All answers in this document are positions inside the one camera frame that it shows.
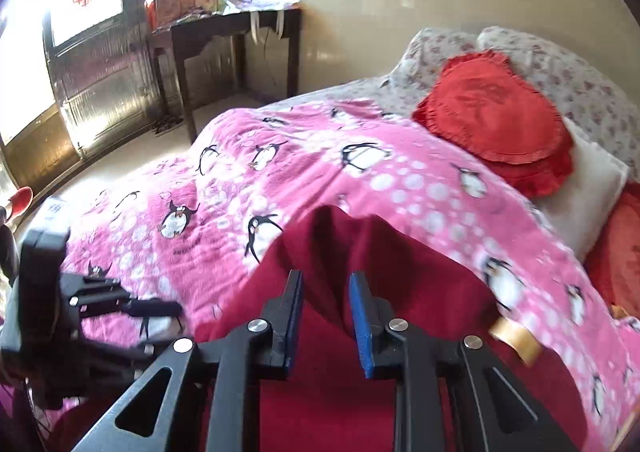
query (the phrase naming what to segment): triangular cutout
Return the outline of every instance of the triangular cutout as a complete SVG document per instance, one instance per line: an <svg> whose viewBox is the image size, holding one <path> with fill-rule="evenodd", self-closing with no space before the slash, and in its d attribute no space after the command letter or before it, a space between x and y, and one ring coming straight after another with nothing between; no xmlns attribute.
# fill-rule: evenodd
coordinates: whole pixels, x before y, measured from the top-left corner
<svg viewBox="0 0 640 452"><path fill-rule="evenodd" d="M522 432L538 417L496 368L484 369L484 378L494 402L498 426L505 434Z"/></svg>
<svg viewBox="0 0 640 452"><path fill-rule="evenodd" d="M166 388L171 380L171 369L162 368L140 390L131 403L116 418L116 427L142 437L153 434Z"/></svg>

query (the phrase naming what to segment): wooden desk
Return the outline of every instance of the wooden desk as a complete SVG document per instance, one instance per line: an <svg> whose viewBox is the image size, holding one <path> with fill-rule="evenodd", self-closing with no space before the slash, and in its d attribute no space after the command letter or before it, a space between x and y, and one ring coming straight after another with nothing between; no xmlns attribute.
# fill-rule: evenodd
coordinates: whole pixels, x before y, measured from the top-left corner
<svg viewBox="0 0 640 452"><path fill-rule="evenodd" d="M260 11L260 27L270 27L276 30L277 11ZM289 60L287 63L287 98L298 93L298 72L300 67L300 24L301 9L284 11L284 32L282 38L289 39ZM160 96L166 105L166 94L162 84L158 56L171 49L175 61L175 80L180 96L182 117L187 125L189 139L193 143L196 139L196 126L193 121L193 110L187 88L187 75L184 61L202 53L202 50L213 37L232 37L244 35L251 31L250 13L244 11L230 15L213 15L193 22L185 22L152 33L149 38L153 71L158 80ZM246 87L244 37L238 42L236 53L237 77L242 88Z"/></svg>

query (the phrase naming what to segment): pink blanket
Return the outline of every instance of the pink blanket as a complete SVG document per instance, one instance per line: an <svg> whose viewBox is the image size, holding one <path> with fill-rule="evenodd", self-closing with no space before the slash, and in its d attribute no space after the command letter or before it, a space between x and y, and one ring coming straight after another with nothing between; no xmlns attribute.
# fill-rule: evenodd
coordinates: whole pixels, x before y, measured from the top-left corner
<svg viewBox="0 0 640 452"><path fill-rule="evenodd" d="M611 445L640 394L640 324L609 317L571 250L519 193L369 100L220 115L183 157L103 192L74 226L65 267L176 299L194 331L225 310L282 228L321 204L379 215L475 272L571 372L589 425L584 449ZM138 340L139 321L124 316L85 324L95 339Z"/></svg>

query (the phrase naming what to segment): dark red cloth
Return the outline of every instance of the dark red cloth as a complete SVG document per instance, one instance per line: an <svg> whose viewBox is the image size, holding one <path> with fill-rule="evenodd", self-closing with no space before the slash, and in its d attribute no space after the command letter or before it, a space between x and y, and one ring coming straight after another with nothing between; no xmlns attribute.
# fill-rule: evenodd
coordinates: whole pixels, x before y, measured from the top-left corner
<svg viewBox="0 0 640 452"><path fill-rule="evenodd" d="M413 118L530 198L555 192L573 171L574 142L558 110L502 53L450 59Z"/></svg>
<svg viewBox="0 0 640 452"><path fill-rule="evenodd" d="M498 317L489 289L377 216L353 219L336 207L320 207L289 223L219 320L197 328L196 339L223 337L256 318L268 299L281 295L291 269L304 275L300 341L289 380L262 383L262 452L392 450L394 384L366 380L360 367L347 291L353 270L366 273L372 294L388 299L398 316L432 336L480 336L582 445L580 395L559 356L544 349L532 368L524 366L487 334Z"/></svg>
<svg viewBox="0 0 640 452"><path fill-rule="evenodd" d="M584 263L608 305L640 317L640 184L627 183Z"/></svg>

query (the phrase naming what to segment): white pillow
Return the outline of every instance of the white pillow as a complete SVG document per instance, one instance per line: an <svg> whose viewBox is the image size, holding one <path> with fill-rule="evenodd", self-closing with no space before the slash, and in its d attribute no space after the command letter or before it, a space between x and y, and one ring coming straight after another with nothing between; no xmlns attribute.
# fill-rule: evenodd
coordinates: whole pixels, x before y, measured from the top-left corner
<svg viewBox="0 0 640 452"><path fill-rule="evenodd" d="M557 192L533 203L582 262L620 197L629 168L592 143L573 121L564 118L564 123L574 138L574 172Z"/></svg>

